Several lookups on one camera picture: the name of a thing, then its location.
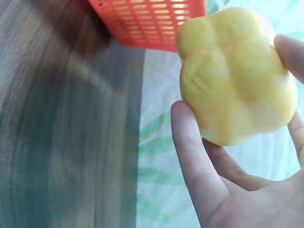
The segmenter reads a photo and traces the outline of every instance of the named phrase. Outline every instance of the wood grain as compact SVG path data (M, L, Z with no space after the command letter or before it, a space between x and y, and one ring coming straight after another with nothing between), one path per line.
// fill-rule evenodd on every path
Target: wood grain
M144 51L84 0L0 0L0 227L135 227Z

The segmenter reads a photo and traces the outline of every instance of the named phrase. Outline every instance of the bed sheet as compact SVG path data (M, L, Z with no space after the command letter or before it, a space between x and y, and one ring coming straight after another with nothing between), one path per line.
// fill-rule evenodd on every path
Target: bed sheet
M234 6L256 10L277 33L304 40L304 0L208 0L209 14ZM171 104L180 100L181 63L176 53L147 50L144 64L137 191L137 228L199 228L174 149ZM297 82L298 108L304 88ZM299 169L287 128L227 148L249 174L283 180Z

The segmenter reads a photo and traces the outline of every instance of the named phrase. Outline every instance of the orange plastic basket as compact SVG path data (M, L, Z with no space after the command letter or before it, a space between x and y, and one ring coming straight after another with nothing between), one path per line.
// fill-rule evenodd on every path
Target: orange plastic basket
M205 0L89 0L123 46L176 52L175 34L190 18L205 16Z

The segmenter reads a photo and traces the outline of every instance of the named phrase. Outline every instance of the finger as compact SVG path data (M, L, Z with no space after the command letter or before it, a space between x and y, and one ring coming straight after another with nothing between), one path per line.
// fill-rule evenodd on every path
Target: finger
M241 188L240 186L236 185L235 183L227 180L225 177L220 176L220 178L224 182L226 187L228 188L231 195L235 195L235 194L238 194L238 193L241 193L244 191L243 188Z
M203 147L194 114L183 101L171 108L171 127L181 170L201 224L230 193Z
M275 48L288 70L304 83L304 43L278 34L275 37Z
M304 121L298 110L288 124L288 130L294 142L294 147L302 166L304 164Z
M202 141L215 170L220 176L248 191L255 191L273 183L271 180L246 174L223 147L217 146L206 139L202 139Z

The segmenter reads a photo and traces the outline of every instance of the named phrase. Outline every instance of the palm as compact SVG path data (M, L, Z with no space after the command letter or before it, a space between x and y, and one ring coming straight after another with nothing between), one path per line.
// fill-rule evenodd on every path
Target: palm
M300 213L304 210L303 200L303 192L299 194L288 181L256 191L239 189L204 225L208 228L301 227L304 223Z

